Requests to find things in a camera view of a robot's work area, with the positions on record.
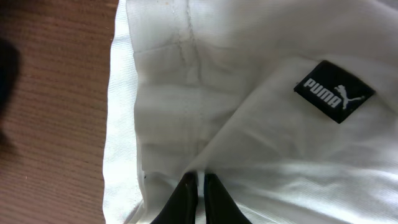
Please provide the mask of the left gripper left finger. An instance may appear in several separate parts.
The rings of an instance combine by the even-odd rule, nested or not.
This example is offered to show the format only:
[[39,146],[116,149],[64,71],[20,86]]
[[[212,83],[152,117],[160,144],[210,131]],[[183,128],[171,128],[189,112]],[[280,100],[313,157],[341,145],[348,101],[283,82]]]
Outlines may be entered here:
[[197,175],[187,172],[151,224],[195,224],[197,204]]

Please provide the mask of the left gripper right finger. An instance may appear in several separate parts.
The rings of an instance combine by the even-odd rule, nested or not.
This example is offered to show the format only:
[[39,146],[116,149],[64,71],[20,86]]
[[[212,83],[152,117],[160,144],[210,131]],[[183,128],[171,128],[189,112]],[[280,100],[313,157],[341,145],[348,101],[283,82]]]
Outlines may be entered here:
[[205,174],[206,224],[251,224],[216,174]]

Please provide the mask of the white printed t-shirt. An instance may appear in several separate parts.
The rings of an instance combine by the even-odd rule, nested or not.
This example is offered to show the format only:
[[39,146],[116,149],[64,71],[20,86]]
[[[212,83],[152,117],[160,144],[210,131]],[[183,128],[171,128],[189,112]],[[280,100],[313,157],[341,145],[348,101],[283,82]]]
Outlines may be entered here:
[[186,172],[252,223],[397,222],[396,1],[120,1],[106,223]]

